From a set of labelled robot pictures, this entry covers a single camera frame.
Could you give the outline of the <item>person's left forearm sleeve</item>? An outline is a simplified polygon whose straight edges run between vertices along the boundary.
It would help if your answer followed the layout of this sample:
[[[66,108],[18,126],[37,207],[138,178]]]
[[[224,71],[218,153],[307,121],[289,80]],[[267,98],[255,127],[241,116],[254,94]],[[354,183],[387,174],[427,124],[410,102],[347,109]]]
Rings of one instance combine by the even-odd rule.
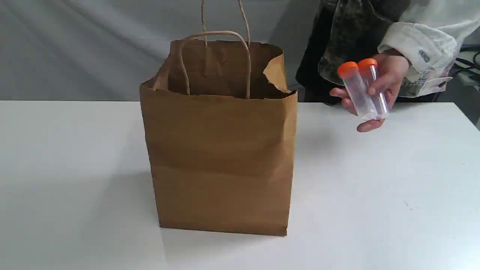
[[[464,40],[479,28],[478,0],[412,0],[387,29],[380,53],[390,49],[411,64],[399,95],[417,98],[446,90]]]

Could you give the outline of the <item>person's left hand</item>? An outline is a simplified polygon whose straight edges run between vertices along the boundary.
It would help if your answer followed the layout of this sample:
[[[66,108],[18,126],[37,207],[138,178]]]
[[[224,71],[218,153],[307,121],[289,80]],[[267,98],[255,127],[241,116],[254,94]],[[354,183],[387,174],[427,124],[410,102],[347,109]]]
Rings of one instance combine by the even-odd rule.
[[[378,96],[384,94],[389,109],[392,109],[399,91],[402,86],[403,79],[410,68],[410,62],[400,52],[390,49],[383,53],[373,56],[378,63],[379,77],[367,88],[369,96]],[[341,104],[345,110],[356,115],[350,96],[343,88],[333,88],[329,92],[330,96],[340,98]],[[380,128],[384,120],[366,121],[357,127],[360,133],[367,133]]]

